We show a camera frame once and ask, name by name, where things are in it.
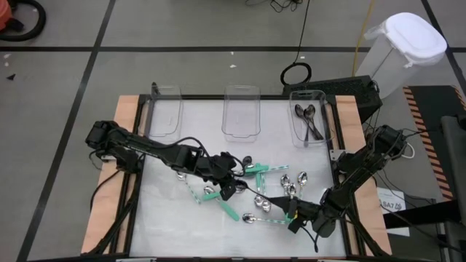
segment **debris on floor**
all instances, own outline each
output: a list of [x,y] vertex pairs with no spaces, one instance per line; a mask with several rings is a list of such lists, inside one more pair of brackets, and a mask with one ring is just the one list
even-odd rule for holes
[[11,76],[8,76],[7,79],[13,81],[13,80],[15,80],[15,76],[16,76],[16,74],[13,74]]

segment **black machine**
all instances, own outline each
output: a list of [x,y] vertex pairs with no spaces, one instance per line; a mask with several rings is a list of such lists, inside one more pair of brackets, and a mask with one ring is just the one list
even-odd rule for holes
[[[180,145],[179,143],[184,140],[195,140],[200,147]],[[141,168],[140,156],[136,151],[156,157],[175,171],[196,175],[204,181],[218,184],[221,187],[223,200],[228,200],[235,193],[236,186],[248,188],[246,182],[237,178],[240,175],[232,170],[236,167],[235,162],[240,162],[236,157],[228,152],[210,156],[195,138],[184,138],[177,143],[165,145],[132,134],[119,127],[116,122],[98,121],[90,130],[86,144],[95,150],[98,157],[114,156],[117,169],[124,172],[136,172]],[[335,229],[336,221],[347,215],[374,255],[388,255],[371,238],[348,207],[350,196],[377,170],[382,169],[387,161],[400,157],[405,147],[406,137],[401,131],[386,125],[379,127],[368,136],[367,146],[354,154],[343,152],[333,162],[333,170],[343,175],[345,179],[342,183],[327,189],[319,204],[292,196],[262,197],[280,207],[289,218],[293,218],[288,228],[294,233],[310,221],[318,236],[328,237]],[[105,249],[109,242],[108,238],[112,237],[110,234],[102,239],[96,247],[97,250]]]

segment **wooden board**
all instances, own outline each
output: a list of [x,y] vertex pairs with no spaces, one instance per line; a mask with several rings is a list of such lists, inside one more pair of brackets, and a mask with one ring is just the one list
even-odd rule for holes
[[[340,119],[341,132],[345,149],[357,151],[366,145],[363,127],[360,122],[358,107],[353,96],[336,96],[336,107]],[[369,179],[355,193],[359,219],[368,233],[383,251],[391,254],[392,248],[385,228],[382,208],[379,204],[377,187],[374,179]],[[372,255],[366,246],[367,255]]]
[[[138,99],[138,95],[124,95],[119,97],[114,121],[118,123],[120,127],[127,130],[133,129],[136,111],[138,109]],[[100,172],[98,184],[102,183],[102,181],[117,170],[116,165],[115,161],[102,164],[102,171]],[[118,174],[105,186],[102,186],[95,195],[94,205],[90,213],[86,235],[84,236],[84,242],[82,244],[82,253],[89,252],[93,249],[114,222],[117,214],[117,205],[122,189],[122,182],[123,173]]]

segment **clear plastic bin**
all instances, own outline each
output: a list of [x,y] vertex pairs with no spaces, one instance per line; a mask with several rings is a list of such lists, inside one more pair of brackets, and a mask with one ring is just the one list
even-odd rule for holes
[[[319,90],[295,91],[290,94],[289,102],[288,115],[294,146],[310,148],[326,143],[334,137],[335,132],[328,125],[328,116],[325,109],[327,102],[325,101],[324,92]],[[296,113],[296,105],[301,106],[303,109],[301,116],[304,116],[305,112],[311,112],[310,105],[312,105],[315,110],[314,116],[310,118],[312,114],[310,113],[307,114],[309,118],[299,117]]]
[[160,86],[153,90],[154,111],[149,138],[174,142],[180,138],[183,101],[181,90],[176,86]]
[[261,132],[261,91],[258,87],[226,87],[221,130],[229,142],[256,140]]

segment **metal bracket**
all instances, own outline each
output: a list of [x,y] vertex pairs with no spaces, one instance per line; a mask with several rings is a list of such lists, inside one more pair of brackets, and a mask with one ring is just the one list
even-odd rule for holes
[[338,160],[338,158],[341,156],[341,154],[344,153],[348,153],[348,154],[351,154],[352,152],[348,151],[348,150],[342,150],[342,149],[332,149],[330,151],[328,151],[329,154],[330,154],[330,160],[331,161],[336,161]]

